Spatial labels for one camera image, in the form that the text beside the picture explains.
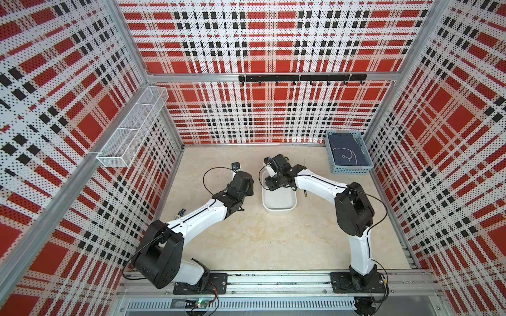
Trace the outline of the white plastic storage tray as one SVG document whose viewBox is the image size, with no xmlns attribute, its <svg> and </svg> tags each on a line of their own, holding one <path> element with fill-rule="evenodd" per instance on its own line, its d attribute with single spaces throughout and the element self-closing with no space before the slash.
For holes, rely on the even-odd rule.
<svg viewBox="0 0 506 316">
<path fill-rule="evenodd" d="M 263 166 L 260 171 L 259 179 L 262 181 L 262 205 L 269 213 L 283 213 L 295 209 L 297 205 L 296 192 L 291 188 L 278 188 L 269 191 L 266 179 L 270 177 L 271 168 Z"/>
</svg>

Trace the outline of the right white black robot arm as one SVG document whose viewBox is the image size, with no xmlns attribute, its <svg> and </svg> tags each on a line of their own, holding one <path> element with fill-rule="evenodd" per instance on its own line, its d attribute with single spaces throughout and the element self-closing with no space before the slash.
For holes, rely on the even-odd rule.
<svg viewBox="0 0 506 316">
<path fill-rule="evenodd" d="M 357 292 L 378 290 L 380 276 L 372 257 L 370 234 L 375 211 L 362 186 L 357 182 L 342 184 L 326 179 L 302 165 L 292 166 L 282 154 L 265 158 L 264 167 L 269 176 L 263 182 L 269 191 L 301 189 L 334 205 L 337 224 L 349 236 L 350 287 Z"/>
</svg>

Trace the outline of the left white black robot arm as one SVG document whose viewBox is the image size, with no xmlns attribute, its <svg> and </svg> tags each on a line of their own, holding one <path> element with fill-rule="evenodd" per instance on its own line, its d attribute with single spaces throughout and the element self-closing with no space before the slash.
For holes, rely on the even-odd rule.
<svg viewBox="0 0 506 316">
<path fill-rule="evenodd" d="M 214 194 L 201 208 L 167 223 L 152 222 L 129 263 L 157 289 L 175 282 L 191 292 L 207 291 L 210 270 L 195 259 L 184 261 L 184 247 L 214 224 L 242 211 L 245 198 L 253 195 L 252 176 L 234 171 L 226 188 Z"/>
</svg>

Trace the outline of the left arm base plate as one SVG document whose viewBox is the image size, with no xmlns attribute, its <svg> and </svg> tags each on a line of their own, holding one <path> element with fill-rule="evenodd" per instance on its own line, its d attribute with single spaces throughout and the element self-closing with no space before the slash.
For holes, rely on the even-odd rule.
<svg viewBox="0 0 506 316">
<path fill-rule="evenodd" d="M 225 294 L 227 290 L 227 273 L 205 273 L 195 284 L 175 283 L 174 295 Z"/>
</svg>

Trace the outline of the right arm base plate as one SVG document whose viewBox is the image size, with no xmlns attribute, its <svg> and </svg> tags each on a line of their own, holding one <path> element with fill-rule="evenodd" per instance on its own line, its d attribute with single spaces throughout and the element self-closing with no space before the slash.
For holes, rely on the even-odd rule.
<svg viewBox="0 0 506 316">
<path fill-rule="evenodd" d="M 350 272 L 334 272 L 329 276 L 334 294 L 384 294 L 386 292 L 382 275 L 374 270 L 366 276 Z"/>
</svg>

